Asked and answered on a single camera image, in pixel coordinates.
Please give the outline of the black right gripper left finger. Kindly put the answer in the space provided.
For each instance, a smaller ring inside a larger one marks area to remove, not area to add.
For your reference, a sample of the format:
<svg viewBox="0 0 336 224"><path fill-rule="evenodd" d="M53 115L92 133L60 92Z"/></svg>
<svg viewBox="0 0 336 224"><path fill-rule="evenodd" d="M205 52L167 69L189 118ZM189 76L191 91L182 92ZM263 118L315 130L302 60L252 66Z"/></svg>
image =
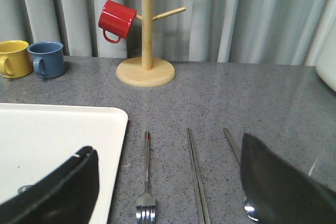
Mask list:
<svg viewBox="0 0 336 224"><path fill-rule="evenodd" d="M38 183L1 204L1 223L89 223L99 190L98 153L84 146Z"/></svg>

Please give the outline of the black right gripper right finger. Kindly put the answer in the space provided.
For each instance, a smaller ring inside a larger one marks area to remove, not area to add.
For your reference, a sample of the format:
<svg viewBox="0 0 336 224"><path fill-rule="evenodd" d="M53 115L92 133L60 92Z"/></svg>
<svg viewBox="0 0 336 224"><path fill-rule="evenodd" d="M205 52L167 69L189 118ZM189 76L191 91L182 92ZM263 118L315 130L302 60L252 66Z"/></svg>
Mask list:
<svg viewBox="0 0 336 224"><path fill-rule="evenodd" d="M259 223L335 223L335 192L243 135L240 177Z"/></svg>

